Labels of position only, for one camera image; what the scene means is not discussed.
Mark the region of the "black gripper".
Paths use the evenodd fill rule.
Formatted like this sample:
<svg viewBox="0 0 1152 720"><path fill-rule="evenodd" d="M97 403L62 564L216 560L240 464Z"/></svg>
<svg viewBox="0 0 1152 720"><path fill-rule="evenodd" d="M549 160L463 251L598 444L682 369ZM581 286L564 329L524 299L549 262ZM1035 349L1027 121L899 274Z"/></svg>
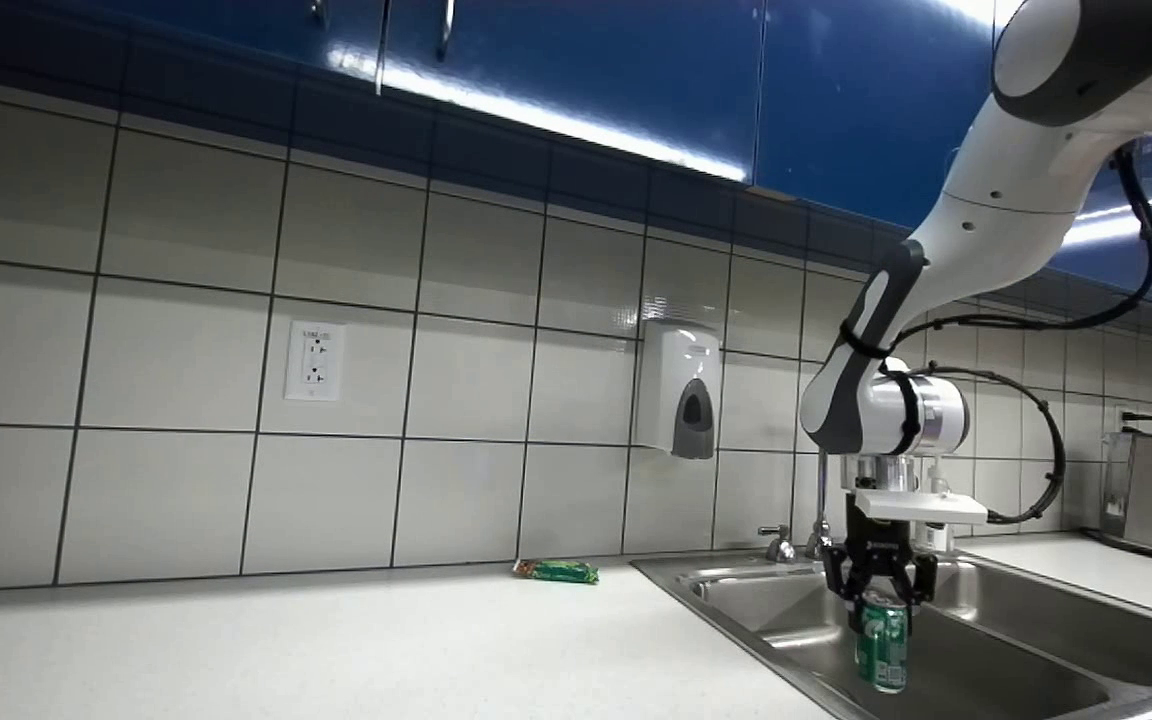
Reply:
<svg viewBox="0 0 1152 720"><path fill-rule="evenodd" d="M888 580L908 615L936 601L936 560L911 549L908 526L866 522L854 510L854 496L846 496L842 510L842 539L822 549L822 580L842 609L846 629L861 629L861 592L871 580Z"/></svg>

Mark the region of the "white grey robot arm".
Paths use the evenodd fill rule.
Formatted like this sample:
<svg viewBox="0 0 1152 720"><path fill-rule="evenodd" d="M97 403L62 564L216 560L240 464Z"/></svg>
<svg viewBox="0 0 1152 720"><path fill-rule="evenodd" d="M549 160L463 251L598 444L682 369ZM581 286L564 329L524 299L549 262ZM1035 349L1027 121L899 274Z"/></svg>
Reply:
<svg viewBox="0 0 1152 720"><path fill-rule="evenodd" d="M947 456L968 403L947 369L895 349L960 316L977 294L1039 274L1064 246L1098 169L1129 169L1152 136L1152 0L1025 0L993 55L977 113L932 213L864 282L807 379L798 420L828 456L880 469L846 496L846 538L822 553L828 589L861 609L917 609L936 592L920 526L988 526L954 494L908 494L902 456Z"/></svg>

